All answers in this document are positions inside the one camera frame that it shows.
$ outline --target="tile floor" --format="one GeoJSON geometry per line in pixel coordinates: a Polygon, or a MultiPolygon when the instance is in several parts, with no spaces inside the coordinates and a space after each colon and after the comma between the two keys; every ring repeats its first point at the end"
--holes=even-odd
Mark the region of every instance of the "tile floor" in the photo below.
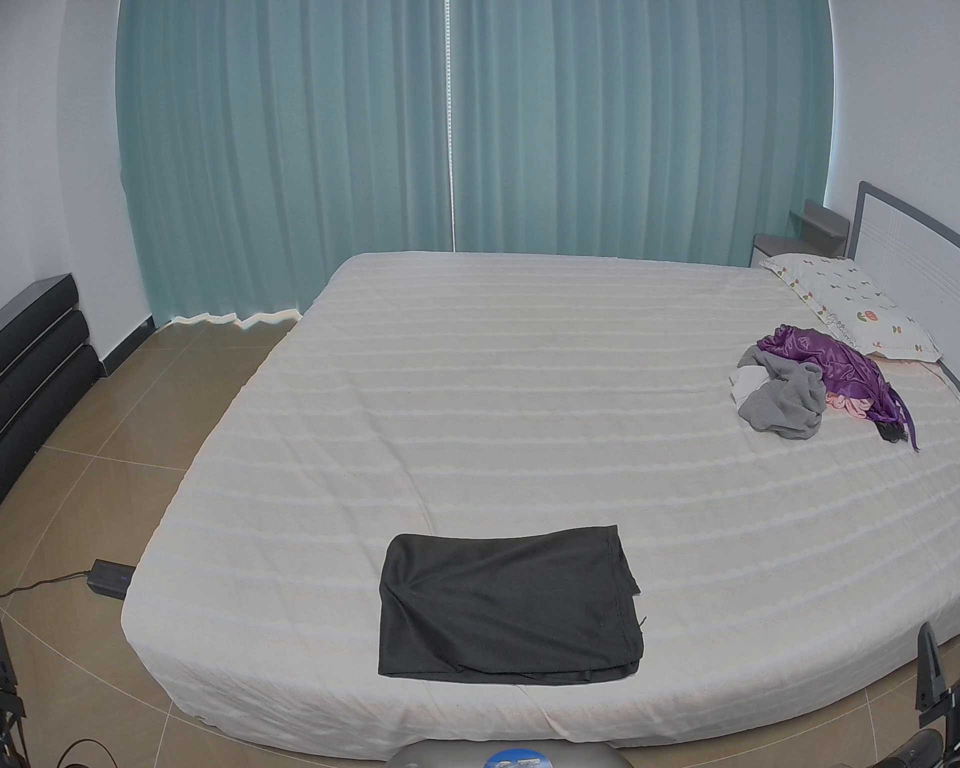
{"type": "MultiPolygon", "coordinates": [[[[0,506],[0,592],[98,557],[136,563],[204,438],[290,325],[172,326],[97,382],[0,506]]],[[[124,640],[120,608],[82,579],[0,602],[35,768],[55,765],[82,736],[108,745],[121,768],[380,764],[254,747],[182,714],[124,640]]],[[[944,648],[951,680],[960,676],[958,645],[944,648]]],[[[862,768],[915,730],[913,674],[908,664],[768,728],[624,755],[642,768],[862,768]]],[[[97,749],[71,755],[90,768],[109,765],[97,749]]]]}

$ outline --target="white pillow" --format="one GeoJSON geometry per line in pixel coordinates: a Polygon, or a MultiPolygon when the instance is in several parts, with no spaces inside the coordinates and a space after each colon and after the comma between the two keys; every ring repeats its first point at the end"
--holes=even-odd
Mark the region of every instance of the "white pillow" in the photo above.
{"type": "Polygon", "coordinates": [[[852,261],[783,253],[760,263],[793,288],[836,338],[858,352],[926,363],[940,359],[924,327],[903,314],[852,261]]]}

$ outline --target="purple satin garment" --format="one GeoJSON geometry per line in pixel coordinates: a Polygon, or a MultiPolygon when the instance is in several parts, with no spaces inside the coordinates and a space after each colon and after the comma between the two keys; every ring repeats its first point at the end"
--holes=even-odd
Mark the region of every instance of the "purple satin garment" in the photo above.
{"type": "Polygon", "coordinates": [[[910,412],[873,360],[826,333],[793,325],[781,325],[772,336],[760,339],[756,345],[788,360],[820,366],[828,392],[872,400],[874,404],[867,411],[867,419],[906,424],[910,444],[919,450],[910,412]]]}

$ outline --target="curtain fold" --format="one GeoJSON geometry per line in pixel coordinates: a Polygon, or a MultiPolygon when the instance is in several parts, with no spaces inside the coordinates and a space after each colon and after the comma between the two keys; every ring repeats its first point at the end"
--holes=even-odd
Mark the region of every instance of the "curtain fold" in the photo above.
{"type": "Polygon", "coordinates": [[[122,178],[155,320],[310,305],[451,249],[443,0],[124,0],[122,178]]]}
{"type": "Polygon", "coordinates": [[[823,200],[827,0],[451,0],[461,251],[746,266],[823,200]]]}

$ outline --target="bed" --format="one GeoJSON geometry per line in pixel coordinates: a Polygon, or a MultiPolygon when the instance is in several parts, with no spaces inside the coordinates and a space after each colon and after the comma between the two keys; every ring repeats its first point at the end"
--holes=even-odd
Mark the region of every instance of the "bed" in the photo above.
{"type": "Polygon", "coordinates": [[[960,633],[960,401],[924,364],[881,362],[921,453],[829,409],[806,442],[756,433],[727,377],[781,323],[818,321],[766,270],[354,257],[186,473],[133,578],[127,639],[184,712],[328,756],[665,744],[836,701],[912,659],[923,621],[960,633]],[[610,523],[642,590],[633,677],[377,676],[395,534],[610,523]]]}

